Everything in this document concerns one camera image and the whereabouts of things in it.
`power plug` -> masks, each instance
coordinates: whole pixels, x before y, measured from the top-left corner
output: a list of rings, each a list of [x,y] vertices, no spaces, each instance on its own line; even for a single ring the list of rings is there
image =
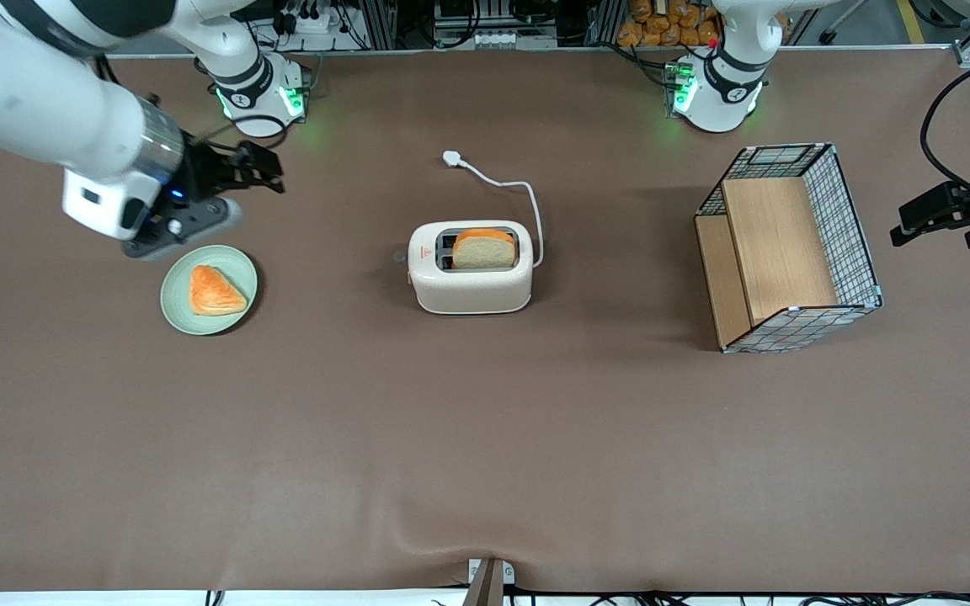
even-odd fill
[[[459,152],[455,150],[445,151],[442,157],[444,158],[444,164],[450,166],[451,168],[458,168],[463,164],[462,156],[459,155]]]

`green led light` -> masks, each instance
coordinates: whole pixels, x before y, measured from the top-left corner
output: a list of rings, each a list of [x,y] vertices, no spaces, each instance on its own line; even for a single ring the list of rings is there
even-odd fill
[[[231,118],[231,108],[227,107],[227,97],[223,96],[223,92],[219,88],[216,88],[216,96],[219,97],[219,103],[223,106],[223,115]]]
[[[676,93],[676,111],[685,112],[690,109],[690,100],[698,92],[698,79],[690,77],[686,84]]]
[[[286,111],[289,111],[292,116],[305,114],[305,101],[301,98],[301,91],[280,86],[280,96],[284,99]]]

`wooden board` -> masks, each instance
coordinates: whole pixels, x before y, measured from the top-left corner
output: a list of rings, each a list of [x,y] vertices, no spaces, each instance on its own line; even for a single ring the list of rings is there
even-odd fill
[[[751,329],[732,230],[728,229],[725,215],[701,215],[694,218],[694,226],[706,271],[713,326],[717,327],[717,342],[724,349]]]
[[[722,188],[751,325],[785,307],[836,306],[803,179],[730,179]]]

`white cable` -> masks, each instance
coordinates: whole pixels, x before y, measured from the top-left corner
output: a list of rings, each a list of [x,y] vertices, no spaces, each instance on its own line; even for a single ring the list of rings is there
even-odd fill
[[[546,234],[541,229],[541,210],[538,208],[538,197],[534,195],[534,185],[530,185],[526,181],[496,181],[489,179],[481,170],[474,168],[469,162],[462,160],[459,152],[445,151],[443,158],[448,166],[465,168],[469,172],[474,173],[474,175],[477,175],[485,183],[496,185],[498,188],[526,188],[526,192],[530,194],[530,203],[534,205],[534,220],[538,224],[538,260],[534,262],[534,266],[536,268],[536,266],[541,265],[541,262],[546,260]]]

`croissant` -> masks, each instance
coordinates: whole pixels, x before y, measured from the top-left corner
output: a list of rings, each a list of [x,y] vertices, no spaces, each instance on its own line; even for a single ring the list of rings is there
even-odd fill
[[[246,311],[246,298],[219,269],[197,265],[189,274],[189,308],[199,316],[226,316]]]

